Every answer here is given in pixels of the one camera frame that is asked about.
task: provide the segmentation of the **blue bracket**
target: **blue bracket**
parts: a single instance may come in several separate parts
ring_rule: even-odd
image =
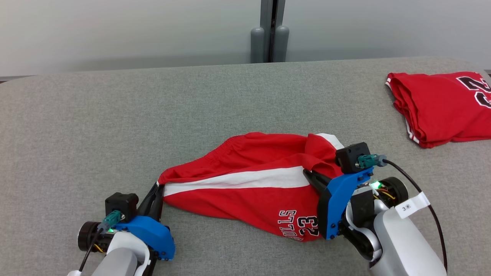
[[[158,252],[161,259],[172,260],[174,258],[176,245],[169,229],[151,217],[136,216],[129,223],[118,223],[113,228],[132,233]]]
[[[337,236],[338,222],[341,221],[348,202],[358,185],[370,180],[373,175],[373,167],[357,173],[343,174],[332,179],[327,188],[331,198],[327,204],[327,239]]]

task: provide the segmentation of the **gray fabric surface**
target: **gray fabric surface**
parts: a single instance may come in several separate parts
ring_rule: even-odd
[[[159,174],[251,131],[365,141],[419,183],[447,242],[449,275],[489,275],[491,141],[421,149],[384,86],[389,72],[480,71],[440,57],[84,72],[0,84],[0,275],[66,275],[77,232],[112,193],[142,198]],[[402,176],[392,168],[376,177]],[[411,216],[441,257],[428,210]],[[301,243],[165,206],[177,246],[154,275],[368,275],[351,244]],[[102,259],[92,254],[84,275]]]

